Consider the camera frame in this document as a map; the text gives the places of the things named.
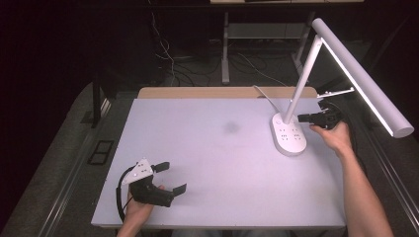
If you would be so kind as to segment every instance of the cable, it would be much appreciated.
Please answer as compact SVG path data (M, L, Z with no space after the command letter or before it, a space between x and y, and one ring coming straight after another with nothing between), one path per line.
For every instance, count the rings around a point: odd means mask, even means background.
M156 27L156 20L155 20L155 17L154 17L154 13L153 13L153 12L151 12L151 26L153 27L154 32L155 32L155 33L157 33L157 35L158 35L158 40L159 40L159 42L160 42L161 47L162 47L162 48L163 48L163 50L164 50L164 53L165 53L165 54L167 55L167 57L168 57L168 58L172 61L172 63L171 63L171 68L172 68L172 83L170 84L170 86L173 86L173 81L175 80L175 72L174 72L174 70L173 70L174 65L175 65L175 60L174 60L174 59L170 56L170 54L169 54L170 44L169 44L169 42L168 42L166 39L163 39L163 40L165 40L165 41L166 41L166 43L167 43L167 47L163 45L162 37L160 36L160 33L159 33L159 31L157 30L157 27Z
M123 179L126 176L126 174L128 172L130 172L134 167L135 166L129 167L128 169L126 169L124 171L124 173L120 177L120 181L118 182L118 186L117 186L117 189L116 189L118 214L120 215L120 218L123 222L126 219L126 214L124 213L124 208L126 206L123 207L123 201L121 199L121 184L123 183Z
M247 59L247 57L245 57L243 54L241 54L241 53L237 53L238 55L240 55L240 56L242 56L244 59L246 59L246 61L247 62L249 62L249 64L255 69L255 71L257 71L259 74L261 74L262 76L264 76L264 77L266 77L266 78L269 78L269 79L272 79L272 80L274 80L274 81L276 81L276 82L279 82L279 83L281 83L282 85L284 85L284 86L287 86L285 83L283 83L282 81L280 81L280 80L277 80L277 79L275 79L275 78L273 78L273 77L270 77L270 76L268 76L268 75L266 75L266 74L264 74L263 72L261 72L261 71L259 71L259 69L258 68L256 68L253 64L252 64L252 62L249 60L249 59Z

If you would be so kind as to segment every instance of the white desk lamp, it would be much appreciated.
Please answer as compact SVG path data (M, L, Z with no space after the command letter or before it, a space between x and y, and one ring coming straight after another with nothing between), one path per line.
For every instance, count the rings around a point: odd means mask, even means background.
M413 126L379 88L348 49L330 31L326 24L321 19L315 19L312 27L317 32L317 35L308 53L288 110L284 115L276 114L272 118L271 127L278 150L285 155L294 156L300 154L305 149L306 140L299 122L293 115L293 111L323 44L326 45L355 89L358 90L390 135L400 138L411 134L414 130Z

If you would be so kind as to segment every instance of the white table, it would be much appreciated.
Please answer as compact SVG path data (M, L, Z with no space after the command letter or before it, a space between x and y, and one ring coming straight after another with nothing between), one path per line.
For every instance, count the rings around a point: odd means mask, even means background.
M280 92L286 97L293 90L262 89L269 96ZM299 156L286 157L276 149L269 126L276 112L266 99L252 98L259 95L256 89L197 88L175 96L170 91L145 89L147 99L134 100L93 225L121 226L115 188L123 171L141 158L151 164L171 163L168 171L154 175L156 186L172 190L188 184L171 207L155 206L144 228L297 229L345 225L339 160L307 124L302 126L306 150ZM234 98L231 91L241 98ZM155 94L159 92L165 99L148 99L158 97ZM188 98L195 95L205 98ZM287 109L289 99L272 100L283 111ZM306 98L301 99L295 114L318 111L317 99Z

